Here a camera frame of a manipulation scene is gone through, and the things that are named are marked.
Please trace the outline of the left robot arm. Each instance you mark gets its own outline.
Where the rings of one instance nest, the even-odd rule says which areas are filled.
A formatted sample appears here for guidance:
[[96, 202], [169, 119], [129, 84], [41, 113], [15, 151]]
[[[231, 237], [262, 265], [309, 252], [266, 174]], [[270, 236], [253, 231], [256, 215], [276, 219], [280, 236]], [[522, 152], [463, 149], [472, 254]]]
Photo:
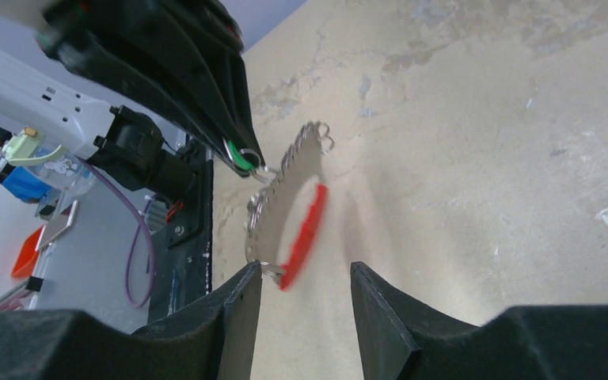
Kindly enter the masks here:
[[0, 50], [0, 113], [35, 128], [124, 188], [183, 197], [196, 168], [163, 149], [156, 113], [237, 175], [263, 154], [251, 116], [241, 31], [218, 1], [0, 1], [72, 74], [142, 105], [91, 97]]

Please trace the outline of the green key tag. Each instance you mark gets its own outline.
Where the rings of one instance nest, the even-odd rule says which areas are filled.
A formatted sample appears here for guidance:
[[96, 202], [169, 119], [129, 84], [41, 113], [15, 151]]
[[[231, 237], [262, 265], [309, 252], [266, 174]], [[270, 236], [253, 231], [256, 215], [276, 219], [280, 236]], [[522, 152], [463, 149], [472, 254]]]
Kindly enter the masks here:
[[240, 150], [231, 141], [226, 140], [225, 145], [230, 160], [235, 167], [245, 172], [253, 171], [256, 168], [252, 162], [243, 157]]

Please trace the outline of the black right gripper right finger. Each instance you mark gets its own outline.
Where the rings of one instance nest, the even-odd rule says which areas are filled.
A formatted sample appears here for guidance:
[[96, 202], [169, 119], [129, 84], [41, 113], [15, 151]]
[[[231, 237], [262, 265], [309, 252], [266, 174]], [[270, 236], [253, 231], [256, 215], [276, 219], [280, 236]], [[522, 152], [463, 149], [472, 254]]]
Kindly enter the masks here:
[[513, 306], [481, 326], [351, 264], [366, 379], [608, 379], [608, 305]]

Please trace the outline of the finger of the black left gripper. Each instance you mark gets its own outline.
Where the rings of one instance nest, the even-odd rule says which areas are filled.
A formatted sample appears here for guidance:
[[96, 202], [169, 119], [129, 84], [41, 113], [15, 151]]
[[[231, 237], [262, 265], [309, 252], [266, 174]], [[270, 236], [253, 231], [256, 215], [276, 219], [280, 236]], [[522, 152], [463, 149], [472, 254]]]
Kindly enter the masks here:
[[254, 170], [234, 166], [226, 140], [261, 165], [241, 30], [221, 2], [53, 1], [41, 14], [48, 58], [194, 135], [237, 175]]

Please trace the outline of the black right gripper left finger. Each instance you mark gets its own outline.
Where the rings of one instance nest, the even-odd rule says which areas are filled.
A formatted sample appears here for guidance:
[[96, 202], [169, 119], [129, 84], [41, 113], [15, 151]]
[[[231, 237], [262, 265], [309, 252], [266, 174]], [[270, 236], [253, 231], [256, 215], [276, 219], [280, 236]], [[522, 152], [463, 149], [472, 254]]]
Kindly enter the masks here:
[[130, 334], [81, 310], [0, 311], [0, 379], [248, 379], [261, 288], [247, 264]]

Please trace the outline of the steel key organizer red handle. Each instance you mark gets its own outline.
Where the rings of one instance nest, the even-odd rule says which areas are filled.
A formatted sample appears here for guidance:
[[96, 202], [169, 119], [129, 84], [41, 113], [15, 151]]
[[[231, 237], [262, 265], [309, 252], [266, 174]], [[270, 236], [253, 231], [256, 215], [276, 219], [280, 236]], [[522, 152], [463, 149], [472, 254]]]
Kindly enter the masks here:
[[[259, 262], [262, 272], [271, 277], [281, 291], [289, 290], [298, 278], [319, 235], [329, 197], [322, 161], [334, 147], [327, 123], [305, 123], [280, 164], [262, 168], [273, 177], [264, 178], [264, 187], [254, 193], [247, 204], [246, 260]], [[280, 263], [279, 247], [286, 221], [301, 188], [313, 177], [317, 179], [313, 200], [290, 243], [287, 259]]]

